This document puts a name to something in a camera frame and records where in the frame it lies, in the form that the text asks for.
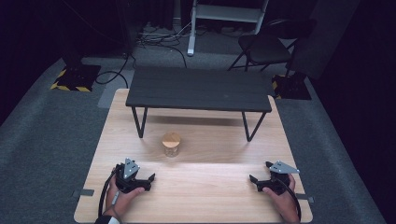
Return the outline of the white metal stand frame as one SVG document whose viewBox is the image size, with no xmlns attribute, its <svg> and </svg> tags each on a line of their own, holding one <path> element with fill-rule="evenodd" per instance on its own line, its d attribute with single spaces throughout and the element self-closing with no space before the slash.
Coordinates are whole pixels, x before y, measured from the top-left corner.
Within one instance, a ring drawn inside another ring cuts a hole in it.
<svg viewBox="0 0 396 224">
<path fill-rule="evenodd" d="M 194 55 L 197 19 L 254 23 L 254 33 L 257 34 L 262 27 L 268 3 L 269 0 L 263 0 L 259 8 L 244 8 L 202 5 L 199 4 L 197 0 L 193 0 L 191 10 L 191 32 L 187 55 L 189 57 Z"/>
</svg>

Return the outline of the glass jar with wooden lid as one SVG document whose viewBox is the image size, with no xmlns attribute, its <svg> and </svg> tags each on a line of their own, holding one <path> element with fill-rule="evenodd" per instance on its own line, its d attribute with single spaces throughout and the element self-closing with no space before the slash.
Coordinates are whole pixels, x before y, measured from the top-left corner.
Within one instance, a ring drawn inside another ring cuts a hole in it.
<svg viewBox="0 0 396 224">
<path fill-rule="evenodd" d="M 181 138 L 178 133 L 168 132 L 163 135 L 162 143 L 164 146 L 164 154 L 167 157 L 175 157 L 178 155 L 178 147 Z"/>
</svg>

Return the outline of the black folding chair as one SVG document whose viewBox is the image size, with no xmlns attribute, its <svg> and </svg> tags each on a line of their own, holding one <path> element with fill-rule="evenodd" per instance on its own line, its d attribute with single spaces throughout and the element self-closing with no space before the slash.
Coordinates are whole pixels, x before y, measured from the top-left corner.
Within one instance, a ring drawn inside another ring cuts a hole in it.
<svg viewBox="0 0 396 224">
<path fill-rule="evenodd" d="M 262 65 L 262 70 L 271 64 L 291 64 L 294 45 L 308 38 L 314 31 L 314 19 L 289 20 L 277 19 L 267 22 L 255 35 L 242 35 L 238 38 L 241 53 L 228 70 Z"/>
</svg>

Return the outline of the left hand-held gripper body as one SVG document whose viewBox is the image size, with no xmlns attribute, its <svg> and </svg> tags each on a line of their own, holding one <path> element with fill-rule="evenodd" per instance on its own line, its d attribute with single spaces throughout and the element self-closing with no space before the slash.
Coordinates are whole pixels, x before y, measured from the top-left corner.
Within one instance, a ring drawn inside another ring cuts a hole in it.
<svg viewBox="0 0 396 224">
<path fill-rule="evenodd" d="M 129 193 L 139 188 L 139 184 L 148 183 L 146 180 L 136 179 L 140 167 L 130 158 L 116 167 L 116 186 L 123 193 Z"/>
</svg>

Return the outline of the light grey floor mat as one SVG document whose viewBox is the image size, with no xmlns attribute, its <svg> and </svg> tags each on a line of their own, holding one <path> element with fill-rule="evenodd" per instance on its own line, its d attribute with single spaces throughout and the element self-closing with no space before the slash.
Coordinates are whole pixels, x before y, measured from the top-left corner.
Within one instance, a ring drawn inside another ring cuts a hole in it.
<svg viewBox="0 0 396 224">
<path fill-rule="evenodd" d="M 104 80 L 105 88 L 97 105 L 100 108 L 110 108 L 116 90 L 128 89 L 133 77 L 134 70 L 123 70 L 119 75 L 111 74 L 108 79 Z"/>
</svg>

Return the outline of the person's left hand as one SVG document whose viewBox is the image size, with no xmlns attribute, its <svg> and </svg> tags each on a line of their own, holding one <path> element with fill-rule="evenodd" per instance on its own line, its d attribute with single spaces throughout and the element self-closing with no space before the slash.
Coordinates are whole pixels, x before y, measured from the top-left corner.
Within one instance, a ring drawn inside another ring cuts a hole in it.
<svg viewBox="0 0 396 224">
<path fill-rule="evenodd" d="M 120 192 L 116 186 L 116 177 L 113 176 L 106 191 L 106 210 L 104 214 L 121 220 L 128 212 L 133 199 L 144 191 L 143 188 L 137 188 L 129 193 Z"/>
</svg>

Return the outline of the black base with yellow stripes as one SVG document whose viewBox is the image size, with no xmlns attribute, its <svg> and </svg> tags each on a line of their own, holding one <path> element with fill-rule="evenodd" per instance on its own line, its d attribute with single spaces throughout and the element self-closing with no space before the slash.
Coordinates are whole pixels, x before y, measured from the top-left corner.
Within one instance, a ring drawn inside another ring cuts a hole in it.
<svg viewBox="0 0 396 224">
<path fill-rule="evenodd" d="M 294 73 L 291 76 L 275 75 L 272 86 L 276 99 L 310 100 L 310 93 L 305 86 L 306 75 Z"/>
<path fill-rule="evenodd" d="M 100 65 L 91 64 L 83 64 L 78 69 L 65 66 L 50 88 L 62 91 L 92 91 L 93 82 L 96 80 L 100 69 Z"/>
</svg>

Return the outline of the person's right hand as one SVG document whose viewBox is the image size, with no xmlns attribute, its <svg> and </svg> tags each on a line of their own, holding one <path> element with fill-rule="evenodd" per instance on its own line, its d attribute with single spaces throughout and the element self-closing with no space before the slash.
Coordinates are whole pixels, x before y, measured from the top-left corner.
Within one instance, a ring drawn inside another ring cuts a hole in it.
<svg viewBox="0 0 396 224">
<path fill-rule="evenodd" d="M 262 191 L 271 198 L 276 211 L 281 215 L 285 224 L 301 224 L 297 205 L 288 192 L 277 195 L 269 188 L 263 188 Z"/>
</svg>

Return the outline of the grey tape strip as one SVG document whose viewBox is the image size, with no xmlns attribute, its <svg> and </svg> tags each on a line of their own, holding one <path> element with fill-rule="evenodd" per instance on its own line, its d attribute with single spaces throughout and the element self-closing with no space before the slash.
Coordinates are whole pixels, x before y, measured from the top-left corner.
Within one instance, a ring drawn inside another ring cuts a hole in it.
<svg viewBox="0 0 396 224">
<path fill-rule="evenodd" d="M 79 196 L 92 196 L 93 194 L 93 189 L 76 189 L 73 191 L 72 196 L 78 198 Z"/>
<path fill-rule="evenodd" d="M 314 197 L 308 196 L 306 194 L 302 194 L 302 193 L 296 193 L 296 197 L 298 200 L 307 200 L 309 203 L 314 203 Z"/>
</svg>

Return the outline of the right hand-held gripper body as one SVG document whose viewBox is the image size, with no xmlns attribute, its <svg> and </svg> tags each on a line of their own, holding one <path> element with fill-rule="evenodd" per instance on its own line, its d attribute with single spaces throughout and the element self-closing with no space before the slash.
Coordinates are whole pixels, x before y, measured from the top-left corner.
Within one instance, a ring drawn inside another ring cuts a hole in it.
<svg viewBox="0 0 396 224">
<path fill-rule="evenodd" d="M 265 163 L 270 171 L 270 179 L 264 182 L 266 188 L 271 189 L 275 194 L 280 195 L 287 190 L 290 184 L 289 174 L 299 174 L 300 170 L 283 161 Z"/>
</svg>

